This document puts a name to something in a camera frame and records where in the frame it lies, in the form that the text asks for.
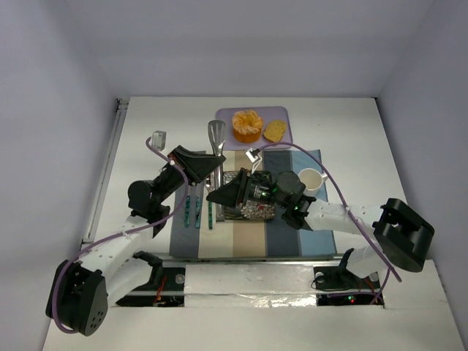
black mount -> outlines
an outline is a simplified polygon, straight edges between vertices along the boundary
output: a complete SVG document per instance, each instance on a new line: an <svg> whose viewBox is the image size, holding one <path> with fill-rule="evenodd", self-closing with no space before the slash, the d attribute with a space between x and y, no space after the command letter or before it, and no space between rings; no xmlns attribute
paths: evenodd
<svg viewBox="0 0 468 351"><path fill-rule="evenodd" d="M434 228L401 200L388 199L381 208L383 214L372 227L383 253L395 266L421 272Z"/></svg>

bread slice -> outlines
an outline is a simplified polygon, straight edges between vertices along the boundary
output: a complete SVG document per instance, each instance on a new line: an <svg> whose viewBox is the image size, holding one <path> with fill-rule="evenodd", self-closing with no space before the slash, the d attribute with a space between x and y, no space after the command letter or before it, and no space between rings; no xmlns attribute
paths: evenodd
<svg viewBox="0 0 468 351"><path fill-rule="evenodd" d="M271 121L266 126L263 135L273 143L278 143L286 132L287 124L285 121Z"/></svg>

screw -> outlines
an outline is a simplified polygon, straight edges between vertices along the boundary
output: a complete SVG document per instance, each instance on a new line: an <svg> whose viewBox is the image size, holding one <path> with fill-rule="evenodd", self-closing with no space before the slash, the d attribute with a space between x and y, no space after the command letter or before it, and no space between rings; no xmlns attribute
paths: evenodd
<svg viewBox="0 0 468 351"><path fill-rule="evenodd" d="M178 274L175 276L175 282L177 284L183 284L185 282L185 275L183 274Z"/></svg>

red wire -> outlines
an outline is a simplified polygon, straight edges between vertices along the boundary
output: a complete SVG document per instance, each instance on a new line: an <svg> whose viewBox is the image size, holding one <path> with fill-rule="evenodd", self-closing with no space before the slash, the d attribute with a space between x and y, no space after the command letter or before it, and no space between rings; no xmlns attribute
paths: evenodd
<svg viewBox="0 0 468 351"><path fill-rule="evenodd" d="M157 290L156 298L154 299L153 303L158 303L159 300L161 300L161 296L159 296L159 294L161 294L161 291L164 289L164 284L166 280L167 280L167 277L165 276L161 281L161 286Z"/></svg>
<svg viewBox="0 0 468 351"><path fill-rule="evenodd" d="M367 283L368 286L371 287L372 292L375 294L374 285L372 285L372 283L369 280L367 280L367 278L365 278L364 281Z"/></svg>

white enclosure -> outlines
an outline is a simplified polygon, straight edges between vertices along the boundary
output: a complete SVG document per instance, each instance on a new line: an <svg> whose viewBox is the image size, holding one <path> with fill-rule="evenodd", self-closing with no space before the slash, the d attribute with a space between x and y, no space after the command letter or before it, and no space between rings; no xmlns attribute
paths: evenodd
<svg viewBox="0 0 468 351"><path fill-rule="evenodd" d="M139 95L377 98L466 344L467 18L465 0L3 1L0 349L42 349L116 99Z"/></svg>

